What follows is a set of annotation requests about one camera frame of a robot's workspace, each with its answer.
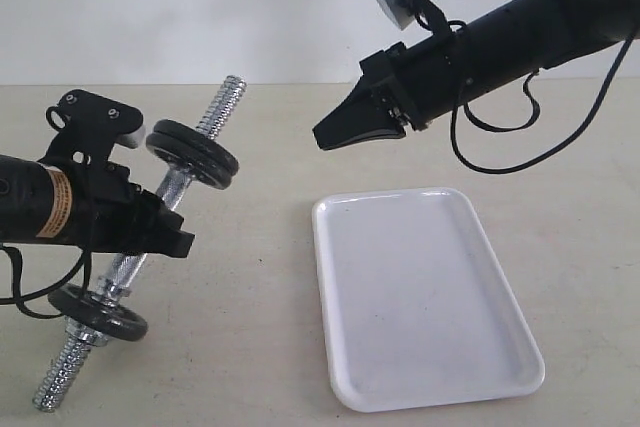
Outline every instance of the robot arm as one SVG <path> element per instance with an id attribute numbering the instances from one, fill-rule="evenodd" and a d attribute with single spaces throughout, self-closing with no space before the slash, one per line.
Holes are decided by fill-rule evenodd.
<path id="1" fill-rule="evenodd" d="M 351 94 L 313 129 L 322 150 L 422 131 L 527 74 L 630 44 L 640 26 L 640 0 L 513 0 L 469 24 L 447 21 L 429 0 L 378 2 L 400 29 L 417 20 L 432 35 L 360 62 Z"/>

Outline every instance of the weight plate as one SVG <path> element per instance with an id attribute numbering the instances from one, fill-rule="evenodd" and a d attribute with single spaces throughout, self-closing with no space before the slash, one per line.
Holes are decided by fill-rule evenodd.
<path id="1" fill-rule="evenodd" d="M 61 314 L 109 337 L 136 342 L 147 334 L 147 321 L 135 312 L 122 306 L 102 305 L 91 297 L 91 292 L 78 299 L 80 291 L 80 286 L 66 284 L 51 292 L 47 298 Z"/>
<path id="2" fill-rule="evenodd" d="M 193 147 L 207 156 L 212 162 L 221 164 L 232 176 L 238 173 L 240 166 L 233 155 L 215 141 L 186 125 L 173 120 L 161 120 L 153 127 L 153 131 L 168 135 L 187 144 L 189 147 Z"/>
<path id="3" fill-rule="evenodd" d="M 198 181 L 215 189 L 224 190 L 231 185 L 231 173 L 222 165 L 212 162 L 199 150 L 160 132 L 149 134 L 147 149 L 156 157 L 177 169 L 193 175 Z"/>

